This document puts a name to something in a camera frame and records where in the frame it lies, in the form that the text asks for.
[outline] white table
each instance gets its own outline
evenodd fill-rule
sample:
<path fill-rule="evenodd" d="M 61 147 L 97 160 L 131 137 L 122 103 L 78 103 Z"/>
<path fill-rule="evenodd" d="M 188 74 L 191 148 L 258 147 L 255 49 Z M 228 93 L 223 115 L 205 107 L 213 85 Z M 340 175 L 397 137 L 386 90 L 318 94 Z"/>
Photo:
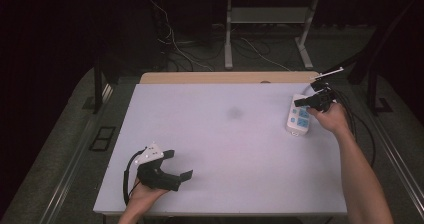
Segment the white table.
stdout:
<path fill-rule="evenodd" d="M 305 78 L 311 72 L 291 74 L 304 83 L 137 85 L 94 211 L 123 212 L 126 165 L 154 141 L 175 150 L 163 171 L 194 172 L 148 215 L 346 214 L 335 138 L 315 119 L 305 136 L 285 130 L 292 95 L 313 92 Z M 135 175 L 133 165 L 130 185 Z"/>

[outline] wire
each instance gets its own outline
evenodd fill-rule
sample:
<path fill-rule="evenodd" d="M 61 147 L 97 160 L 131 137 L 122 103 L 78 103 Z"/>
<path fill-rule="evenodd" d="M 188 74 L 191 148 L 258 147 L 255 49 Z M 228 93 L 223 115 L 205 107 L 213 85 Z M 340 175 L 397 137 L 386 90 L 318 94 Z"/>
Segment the wire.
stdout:
<path fill-rule="evenodd" d="M 209 67 L 209 66 L 205 66 L 205 65 L 202 65 L 202 64 L 200 64 L 200 63 L 198 63 L 198 62 L 196 62 L 196 61 L 194 61 L 194 60 L 192 60 L 190 57 L 188 57 L 186 54 L 184 54 L 184 52 L 182 52 L 181 50 L 180 50 L 180 48 L 178 48 L 178 46 L 177 46 L 177 44 L 175 43 L 175 35 L 174 35 L 174 30 L 172 30 L 171 29 L 171 37 L 172 37 L 172 43 L 174 43 L 174 46 L 175 46 L 175 49 L 177 49 L 177 51 L 179 52 L 179 53 L 181 53 L 181 55 L 183 55 L 185 58 L 187 58 L 188 60 L 190 60 L 190 62 L 192 62 L 192 63 L 194 63 L 194 64 L 196 64 L 196 65 L 198 65 L 198 66 L 200 66 L 200 67 L 203 67 L 203 68 L 207 68 L 207 69 L 209 69 L 210 71 L 214 71 L 214 70 L 212 70 L 211 69 L 211 67 Z"/>
<path fill-rule="evenodd" d="M 251 46 L 249 46 L 249 47 L 244 47 L 243 45 L 240 45 L 240 44 L 238 44 L 237 42 L 233 42 L 233 43 L 235 43 L 236 45 L 239 45 L 242 49 L 244 49 L 244 50 L 246 50 L 246 51 L 248 51 L 248 52 L 251 52 L 251 53 L 254 53 L 255 55 L 256 54 L 258 54 L 258 52 L 259 52 L 259 54 L 261 54 L 262 56 L 264 56 L 264 55 L 268 55 L 268 54 L 270 54 L 271 53 L 271 48 L 269 47 L 269 45 L 267 44 L 267 43 L 265 43 L 265 42 L 263 42 L 263 41 L 261 41 L 260 43 L 262 44 L 262 45 L 264 45 L 266 48 L 267 48 L 267 51 L 266 52 L 260 52 L 259 50 L 258 50 L 258 48 L 255 48 L 256 49 L 256 51 L 253 49 L 252 50 L 252 47 Z"/>
<path fill-rule="evenodd" d="M 220 45 L 220 48 L 219 48 L 218 52 L 216 54 L 214 54 L 213 56 L 210 56 L 210 57 L 202 57 L 202 58 L 200 58 L 200 57 L 197 57 L 197 56 L 195 56 L 195 55 L 193 55 L 193 54 L 191 54 L 191 53 L 189 53 L 187 51 L 184 51 L 182 49 L 181 49 L 181 51 L 184 52 L 184 53 L 186 53 L 187 55 L 192 56 L 193 58 L 195 58 L 197 60 L 207 61 L 207 60 L 216 59 L 219 56 L 219 54 L 221 54 L 222 50 L 224 49 L 224 44 L 225 44 L 225 42 L 223 42 L 222 45 Z"/>
<path fill-rule="evenodd" d="M 172 52 L 172 54 L 175 54 L 175 55 L 178 55 L 178 56 L 183 57 L 184 59 L 182 59 L 182 60 L 188 61 L 188 63 L 190 64 L 190 67 L 191 67 L 191 70 L 188 70 L 183 65 L 181 65 L 181 64 L 179 64 L 177 62 L 179 60 L 174 60 L 174 59 L 171 59 L 170 57 L 168 57 L 168 60 L 171 61 L 171 62 L 173 62 L 177 66 L 177 71 L 178 71 L 178 66 L 180 66 L 182 69 L 184 69 L 185 71 L 188 71 L 188 72 L 193 72 L 194 71 L 193 63 L 190 60 L 188 60 L 187 58 L 185 58 L 185 56 L 183 56 L 183 55 L 181 55 L 180 53 L 177 53 L 177 52 Z"/>
<path fill-rule="evenodd" d="M 166 38 L 168 38 L 171 35 L 172 32 L 172 28 L 171 25 L 169 24 L 169 19 L 168 19 L 168 13 L 163 10 L 158 4 L 156 4 L 156 2 L 154 2 L 153 0 L 149 0 L 157 9 L 161 10 L 164 14 L 165 14 L 165 20 L 166 20 L 166 24 L 169 28 L 169 34 L 166 36 Z"/>
<path fill-rule="evenodd" d="M 302 95 L 306 95 L 306 91 L 308 91 L 310 88 L 312 88 L 312 86 L 311 85 L 307 85 L 305 87 L 305 89 L 303 89 Z"/>
<path fill-rule="evenodd" d="M 262 27 L 265 26 L 265 31 L 263 33 L 260 33 L 259 35 L 257 35 L 257 30 L 261 29 Z M 245 32 L 244 33 L 248 33 L 249 36 L 253 36 L 253 38 L 251 38 L 251 40 L 253 39 L 254 41 L 258 41 L 258 40 L 262 40 L 263 38 L 265 38 L 268 33 L 274 29 L 277 25 L 276 24 L 260 24 L 260 25 L 254 25 L 253 28 L 251 27 L 247 27 L 245 28 Z"/>
<path fill-rule="evenodd" d="M 232 48 L 234 48 L 234 50 L 235 51 L 237 51 L 237 53 L 238 54 L 240 54 L 241 56 L 243 56 L 243 57 L 245 57 L 245 58 L 249 58 L 249 59 L 252 59 L 252 60 L 257 60 L 257 59 L 260 59 L 261 57 L 260 56 L 258 56 L 257 54 L 255 55 L 255 56 L 253 56 L 253 57 L 251 57 L 251 56 L 247 56 L 247 55 L 245 55 L 245 54 L 243 54 L 240 50 L 239 50 L 239 48 L 243 48 L 243 49 L 245 49 L 242 45 L 240 45 L 240 44 L 238 44 L 237 42 L 235 42 L 235 41 L 231 41 L 231 47 Z"/>
<path fill-rule="evenodd" d="M 375 145 L 375 139 L 374 136 L 372 135 L 371 129 L 368 127 L 368 125 L 364 122 L 364 120 L 362 120 L 361 118 L 359 118 L 358 115 L 356 115 L 355 113 L 352 113 L 354 117 L 356 117 L 361 123 L 362 125 L 364 125 L 365 129 L 367 130 L 368 134 L 371 137 L 371 143 L 372 143 L 372 157 L 371 157 L 371 161 L 370 161 L 370 166 L 374 167 L 374 163 L 375 163 L 375 157 L 377 156 L 377 148 Z"/>
<path fill-rule="evenodd" d="M 131 196 L 131 193 L 134 191 L 134 189 L 138 186 L 138 184 L 140 184 L 141 183 L 141 181 L 138 181 L 134 186 L 133 186 L 133 188 L 131 189 L 131 191 L 128 193 L 128 195 L 129 196 Z"/>
<path fill-rule="evenodd" d="M 330 218 L 328 218 L 328 219 L 327 219 L 327 221 L 325 221 L 325 222 L 324 222 L 324 224 L 328 224 L 328 223 L 330 223 L 332 220 L 333 220 L 333 217 L 330 217 Z"/>
<path fill-rule="evenodd" d="M 176 71 L 179 72 L 180 71 L 180 69 L 178 68 L 179 65 L 174 60 L 169 60 L 169 61 L 175 65 Z"/>
<path fill-rule="evenodd" d="M 125 205 L 127 205 L 128 204 L 128 201 L 129 201 L 129 194 L 128 194 L 128 176 L 129 176 L 129 173 L 130 173 L 130 167 L 131 167 L 131 163 L 134 161 L 134 159 L 137 157 L 137 156 L 139 156 L 139 155 L 141 155 L 142 153 L 144 152 L 144 150 L 141 150 L 141 151 L 138 151 L 138 152 L 136 152 L 132 157 L 131 157 L 131 159 L 129 160 L 129 162 L 128 162 L 128 165 L 127 165 L 127 169 L 124 171 L 124 181 L 123 181 L 123 187 L 122 187 L 122 190 L 123 190 L 123 194 L 124 194 L 124 201 L 125 201 Z"/>
<path fill-rule="evenodd" d="M 280 66 L 280 67 L 282 67 L 282 68 L 284 68 L 284 69 L 286 69 L 287 71 L 291 71 L 290 69 L 288 69 L 287 67 L 285 67 L 285 66 L 283 66 L 283 65 L 281 65 L 281 64 L 279 64 L 279 63 L 276 63 L 276 62 L 274 62 L 274 61 L 271 61 L 271 60 L 269 60 L 269 59 L 267 59 L 266 57 L 264 57 L 258 50 L 256 50 L 256 48 L 248 41 L 248 40 L 246 40 L 245 38 L 241 38 L 243 41 L 245 41 L 245 42 L 247 42 L 247 44 L 249 44 L 251 47 L 252 47 L 252 49 L 253 50 L 255 50 L 255 52 L 256 53 L 258 53 L 258 55 L 260 56 L 260 57 L 262 57 L 262 59 L 264 59 L 265 61 L 268 61 L 268 62 L 271 62 L 271 63 L 273 63 L 273 64 L 275 64 L 275 65 L 277 65 L 277 66 Z"/>
<path fill-rule="evenodd" d="M 374 136 L 373 136 L 373 134 L 371 132 L 371 129 L 368 127 L 368 125 L 365 123 L 364 120 L 362 120 L 357 114 L 355 114 L 351 110 L 351 108 L 350 108 L 350 106 L 349 106 L 349 104 L 347 102 L 346 95 L 343 94 L 342 92 L 338 91 L 338 90 L 335 90 L 334 88 L 331 88 L 331 89 L 336 93 L 337 97 L 342 101 L 342 104 L 343 104 L 343 106 L 346 109 L 346 112 L 347 112 L 348 117 L 350 119 L 351 130 L 353 130 L 352 133 L 354 134 L 355 138 L 356 138 L 356 123 L 354 121 L 354 118 L 358 119 L 362 123 L 362 125 L 365 127 L 365 129 L 367 130 L 368 135 L 371 138 L 371 145 L 372 145 L 372 154 L 371 154 L 372 157 L 371 157 L 371 160 L 370 160 L 369 164 L 373 168 L 374 167 L 374 163 L 375 163 L 375 158 L 377 156 L 377 148 L 376 148 L 375 139 L 374 139 Z"/>

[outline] forearm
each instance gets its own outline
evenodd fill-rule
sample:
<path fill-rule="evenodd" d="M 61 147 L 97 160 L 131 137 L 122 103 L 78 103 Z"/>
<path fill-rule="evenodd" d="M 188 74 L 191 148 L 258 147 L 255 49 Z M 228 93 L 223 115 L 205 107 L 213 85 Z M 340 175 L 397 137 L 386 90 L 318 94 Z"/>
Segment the forearm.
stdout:
<path fill-rule="evenodd" d="M 135 208 L 127 208 L 119 218 L 119 224 L 136 224 L 141 216 L 142 213 L 139 213 Z"/>
<path fill-rule="evenodd" d="M 351 223 L 393 223 L 381 185 L 348 129 L 335 132 Z"/>

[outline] human hand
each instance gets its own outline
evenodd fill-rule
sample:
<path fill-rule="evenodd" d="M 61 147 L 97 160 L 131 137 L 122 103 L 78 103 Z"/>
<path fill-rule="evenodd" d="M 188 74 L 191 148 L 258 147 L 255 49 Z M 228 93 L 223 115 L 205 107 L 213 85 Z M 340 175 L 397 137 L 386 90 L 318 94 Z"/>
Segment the human hand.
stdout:
<path fill-rule="evenodd" d="M 315 108 L 308 108 L 307 111 L 318 120 L 322 127 L 334 134 L 349 130 L 346 109 L 340 103 L 331 103 L 327 112 L 320 112 Z"/>
<path fill-rule="evenodd" d="M 153 206 L 156 200 L 168 192 L 168 190 L 144 186 L 138 178 L 134 185 L 127 208 L 119 219 L 119 224 L 137 223 L 138 219 Z"/>

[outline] power strip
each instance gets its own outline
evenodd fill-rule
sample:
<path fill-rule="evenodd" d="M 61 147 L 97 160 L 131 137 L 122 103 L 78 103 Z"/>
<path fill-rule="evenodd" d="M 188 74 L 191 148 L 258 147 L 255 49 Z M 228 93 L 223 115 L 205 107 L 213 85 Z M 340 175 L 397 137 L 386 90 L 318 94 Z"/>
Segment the power strip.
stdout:
<path fill-rule="evenodd" d="M 289 117 L 287 118 L 287 131 L 294 136 L 305 135 L 309 130 L 310 115 L 306 107 L 296 107 L 295 100 L 307 98 L 307 96 L 294 94 L 290 105 Z"/>

